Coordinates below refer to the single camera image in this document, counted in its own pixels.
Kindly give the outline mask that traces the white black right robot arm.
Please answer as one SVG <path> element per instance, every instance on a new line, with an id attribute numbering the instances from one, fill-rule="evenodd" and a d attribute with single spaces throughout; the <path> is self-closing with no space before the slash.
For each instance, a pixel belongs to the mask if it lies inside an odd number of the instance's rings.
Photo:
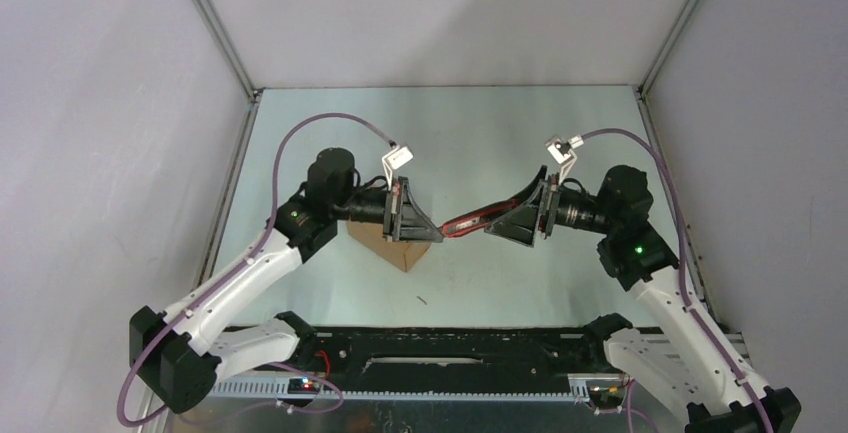
<path id="1" fill-rule="evenodd" d="M 774 388 L 731 345 L 696 298 L 684 262 L 649 221 L 653 197 L 645 172 L 618 165 L 595 195 L 559 185 L 539 171 L 507 202 L 485 233 L 530 246 L 557 226 L 601 234 L 604 271 L 656 322 L 675 356 L 648 346 L 619 314 L 589 323 L 585 364 L 628 375 L 683 423 L 687 432 L 789 432 L 801 404 L 790 388 Z"/>

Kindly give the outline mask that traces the brown cardboard express box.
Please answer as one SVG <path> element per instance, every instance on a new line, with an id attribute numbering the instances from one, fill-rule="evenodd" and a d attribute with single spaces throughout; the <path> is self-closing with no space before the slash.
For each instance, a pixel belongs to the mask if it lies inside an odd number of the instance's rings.
<path id="1" fill-rule="evenodd" d="M 383 237 L 381 224 L 348 221 L 346 229 L 355 241 L 404 273 L 408 273 L 431 247 L 429 242 L 388 241 Z"/>

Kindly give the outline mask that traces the red black utility knife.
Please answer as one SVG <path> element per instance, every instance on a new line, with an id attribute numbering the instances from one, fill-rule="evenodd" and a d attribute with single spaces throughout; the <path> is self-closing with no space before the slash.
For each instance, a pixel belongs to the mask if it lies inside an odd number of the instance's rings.
<path id="1" fill-rule="evenodd" d="M 446 221 L 441 226 L 441 233 L 445 238 L 461 238 L 484 229 L 494 220 L 514 209 L 518 204 L 519 202 L 515 199 L 507 199 L 485 205 Z"/>

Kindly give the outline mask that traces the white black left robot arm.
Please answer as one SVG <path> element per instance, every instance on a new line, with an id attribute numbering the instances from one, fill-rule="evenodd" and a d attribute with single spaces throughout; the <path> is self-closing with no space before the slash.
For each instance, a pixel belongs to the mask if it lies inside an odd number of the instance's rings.
<path id="1" fill-rule="evenodd" d="M 352 153 L 319 152 L 305 181 L 272 214 L 258 238 L 225 270 L 162 312 L 148 306 L 129 321 L 131 375 L 163 402 L 185 413 L 221 381 L 256 366 L 285 362 L 304 369 L 316 356 L 310 327 L 293 313 L 264 325 L 228 332 L 234 317 L 285 275 L 304 265 L 332 241 L 341 221 L 381 226 L 394 242 L 437 243 L 443 235 L 409 193 L 396 171 L 413 154 L 393 145 L 381 158 L 377 180 L 358 183 Z"/>

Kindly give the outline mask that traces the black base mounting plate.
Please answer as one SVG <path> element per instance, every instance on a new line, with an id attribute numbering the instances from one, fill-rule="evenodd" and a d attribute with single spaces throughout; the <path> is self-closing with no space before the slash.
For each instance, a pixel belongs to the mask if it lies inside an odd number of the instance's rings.
<path id="1" fill-rule="evenodd" d="M 618 313 L 581 327 L 311 326 L 280 319 L 301 338 L 289 366 L 328 373 L 345 393 L 437 396 L 570 394 L 581 374 L 619 374 L 603 343 L 630 321 Z"/>

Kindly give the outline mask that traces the aluminium frame rail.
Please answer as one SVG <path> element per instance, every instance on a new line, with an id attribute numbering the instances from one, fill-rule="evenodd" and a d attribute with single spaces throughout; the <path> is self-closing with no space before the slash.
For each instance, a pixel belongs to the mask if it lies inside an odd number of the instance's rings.
<path id="1" fill-rule="evenodd" d="M 228 327 L 202 350 L 149 311 L 129 324 L 129 357 L 139 377 L 175 413 L 197 406 L 230 378 L 279 362 L 306 372 L 283 388 L 300 399 L 322 391 L 354 398 L 518 401 L 587 399 L 624 404 L 630 381 L 669 408 L 690 432 L 787 432 L 794 396 L 766 388 L 711 410 L 706 388 L 617 314 L 580 328 L 312 327 L 286 312 L 251 328 Z"/>

